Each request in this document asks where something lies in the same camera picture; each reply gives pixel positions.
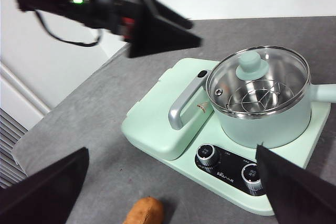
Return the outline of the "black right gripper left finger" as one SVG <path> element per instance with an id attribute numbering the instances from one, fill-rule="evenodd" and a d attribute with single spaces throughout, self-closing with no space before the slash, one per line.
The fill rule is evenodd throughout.
<path id="1" fill-rule="evenodd" d="M 66 223 L 82 190 L 89 151 L 82 147 L 1 190 L 1 223 Z"/>

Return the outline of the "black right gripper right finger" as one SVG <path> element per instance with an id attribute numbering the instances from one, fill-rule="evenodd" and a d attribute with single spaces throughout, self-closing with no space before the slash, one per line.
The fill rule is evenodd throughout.
<path id="1" fill-rule="evenodd" d="M 258 145 L 261 184 L 279 223 L 335 223 L 335 185 Z"/>

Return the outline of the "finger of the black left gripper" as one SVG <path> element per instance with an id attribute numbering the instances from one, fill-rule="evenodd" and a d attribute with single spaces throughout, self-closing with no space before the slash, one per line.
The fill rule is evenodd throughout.
<path id="1" fill-rule="evenodd" d="M 142 12 L 136 19 L 134 37 L 130 41 L 129 57 L 136 58 L 161 52 L 197 48 L 202 39 L 162 17 L 152 0 L 140 0 Z"/>
<path id="2" fill-rule="evenodd" d="M 158 13 L 166 18 L 167 20 L 185 28 L 185 29 L 191 29 L 193 27 L 193 22 L 190 21 L 189 19 L 181 16 L 174 10 L 168 8 L 158 0 L 152 0 L 154 3 L 155 8 L 157 9 Z"/>

